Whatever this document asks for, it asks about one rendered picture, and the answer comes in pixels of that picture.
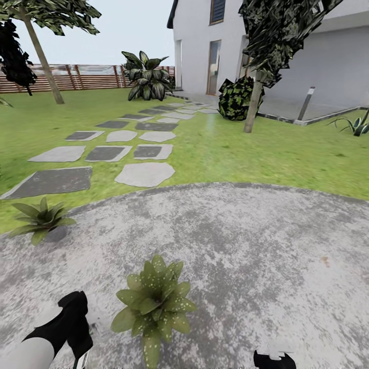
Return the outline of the insectifuge atomizer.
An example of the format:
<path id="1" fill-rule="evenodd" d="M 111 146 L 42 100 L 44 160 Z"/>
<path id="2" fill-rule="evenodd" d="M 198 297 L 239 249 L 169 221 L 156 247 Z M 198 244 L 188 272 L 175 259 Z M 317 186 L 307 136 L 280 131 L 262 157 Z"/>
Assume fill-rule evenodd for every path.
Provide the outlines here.
<path id="1" fill-rule="evenodd" d="M 76 359 L 73 364 L 73 369 L 85 369 L 88 355 L 89 355 L 89 350 L 84 355 L 82 355 L 79 359 Z"/>

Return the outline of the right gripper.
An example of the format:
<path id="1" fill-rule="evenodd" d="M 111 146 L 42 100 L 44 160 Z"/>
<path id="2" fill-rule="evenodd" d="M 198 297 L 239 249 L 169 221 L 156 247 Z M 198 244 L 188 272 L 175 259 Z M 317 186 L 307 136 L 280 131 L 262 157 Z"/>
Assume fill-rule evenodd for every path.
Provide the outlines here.
<path id="1" fill-rule="evenodd" d="M 259 369 L 297 369 L 295 361 L 289 356 L 279 356 L 279 360 L 272 360 L 269 355 L 258 354 L 254 350 L 255 367 Z"/>

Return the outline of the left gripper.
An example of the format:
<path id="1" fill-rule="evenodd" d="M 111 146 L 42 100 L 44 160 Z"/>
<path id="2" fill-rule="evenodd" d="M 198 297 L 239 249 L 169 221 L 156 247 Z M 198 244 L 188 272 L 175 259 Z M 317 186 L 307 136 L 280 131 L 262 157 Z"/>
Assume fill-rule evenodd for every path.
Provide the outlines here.
<path id="1" fill-rule="evenodd" d="M 75 359 L 79 359 L 88 350 L 91 349 L 94 342 L 91 338 L 91 333 L 89 333 L 89 327 L 87 321 L 84 327 L 78 331 L 76 334 L 71 334 L 67 339 L 67 344 L 72 348 L 72 352 Z"/>

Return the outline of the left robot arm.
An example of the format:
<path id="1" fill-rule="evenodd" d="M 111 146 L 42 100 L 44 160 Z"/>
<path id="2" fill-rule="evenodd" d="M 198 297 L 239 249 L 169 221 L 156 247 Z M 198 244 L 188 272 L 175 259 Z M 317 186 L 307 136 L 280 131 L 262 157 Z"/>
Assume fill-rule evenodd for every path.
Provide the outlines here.
<path id="1" fill-rule="evenodd" d="M 72 292 L 58 302 L 58 307 L 46 312 L 34 324 L 34 331 L 0 363 L 0 369 L 49 369 L 54 356 L 67 344 L 75 359 L 91 349 L 94 331 L 100 342 L 108 336 L 108 328 L 97 314 L 86 319 L 85 293 Z"/>

